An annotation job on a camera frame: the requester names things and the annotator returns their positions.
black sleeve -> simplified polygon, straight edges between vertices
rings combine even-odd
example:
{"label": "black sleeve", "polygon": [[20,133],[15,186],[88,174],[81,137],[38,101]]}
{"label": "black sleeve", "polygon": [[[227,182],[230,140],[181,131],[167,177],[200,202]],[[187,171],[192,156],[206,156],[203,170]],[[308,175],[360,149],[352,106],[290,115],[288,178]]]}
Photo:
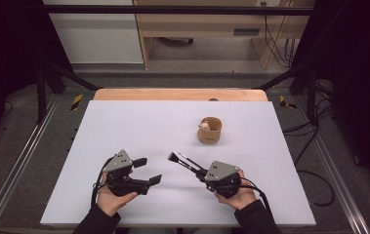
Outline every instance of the black sleeve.
{"label": "black sleeve", "polygon": [[247,234],[282,233],[260,200],[249,204],[242,210],[236,210],[234,214]]}
{"label": "black sleeve", "polygon": [[120,219],[118,213],[110,217],[99,206],[94,206],[78,224],[73,234],[112,234]]}

white table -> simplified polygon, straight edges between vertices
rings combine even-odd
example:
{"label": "white table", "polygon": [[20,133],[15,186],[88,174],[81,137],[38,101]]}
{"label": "white table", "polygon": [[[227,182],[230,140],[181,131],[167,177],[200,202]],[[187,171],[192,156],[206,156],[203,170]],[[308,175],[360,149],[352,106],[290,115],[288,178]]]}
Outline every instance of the white table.
{"label": "white table", "polygon": [[[215,145],[196,137],[206,116],[224,124]],[[119,211],[121,226],[237,225],[232,208],[219,204],[192,172],[167,160],[172,151],[205,168],[213,160],[239,166],[267,194],[278,225],[315,225],[271,102],[176,100],[91,101],[41,223],[79,223],[103,163],[121,149],[133,160],[148,158],[132,178],[163,174],[147,195]]]}

human hand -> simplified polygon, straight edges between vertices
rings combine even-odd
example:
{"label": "human hand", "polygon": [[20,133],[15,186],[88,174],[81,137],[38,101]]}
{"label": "human hand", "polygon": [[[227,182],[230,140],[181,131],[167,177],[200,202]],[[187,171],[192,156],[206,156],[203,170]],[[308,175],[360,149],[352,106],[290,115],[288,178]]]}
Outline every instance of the human hand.
{"label": "human hand", "polygon": [[[106,181],[106,176],[107,173],[104,173],[104,182]],[[132,192],[122,197],[117,197],[109,190],[108,186],[103,186],[99,189],[97,205],[99,205],[100,209],[102,209],[106,215],[114,216],[120,208],[124,207],[138,195],[139,194],[137,192]]]}
{"label": "human hand", "polygon": [[[241,178],[245,177],[242,170],[240,170],[238,173]],[[252,184],[245,179],[241,179],[241,185],[252,186]],[[229,199],[226,199],[224,196],[222,196],[219,193],[215,193],[215,196],[218,198],[218,201],[220,203],[227,204],[233,207],[234,209],[239,209],[239,210],[241,210],[242,208],[246,207],[247,205],[257,200],[254,190],[251,188],[239,188],[237,193]]]}

white cabinet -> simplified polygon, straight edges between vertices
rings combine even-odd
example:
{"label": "white cabinet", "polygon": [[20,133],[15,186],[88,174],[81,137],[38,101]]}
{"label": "white cabinet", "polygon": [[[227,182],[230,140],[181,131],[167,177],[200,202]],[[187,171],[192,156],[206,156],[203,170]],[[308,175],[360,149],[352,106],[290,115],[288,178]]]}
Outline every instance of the white cabinet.
{"label": "white cabinet", "polygon": [[[46,5],[133,5],[131,0],[44,0]],[[134,14],[50,14],[71,63],[143,63]]]}

brush bristles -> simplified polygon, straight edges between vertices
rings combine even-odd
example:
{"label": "brush bristles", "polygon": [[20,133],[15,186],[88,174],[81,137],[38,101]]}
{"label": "brush bristles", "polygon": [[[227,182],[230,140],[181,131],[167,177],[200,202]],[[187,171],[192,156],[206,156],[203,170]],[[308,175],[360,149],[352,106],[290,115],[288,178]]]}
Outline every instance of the brush bristles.
{"label": "brush bristles", "polygon": [[179,157],[174,153],[174,152],[171,152],[170,155],[169,155],[169,159],[170,161],[172,162],[175,162],[175,163],[179,163],[180,159]]}

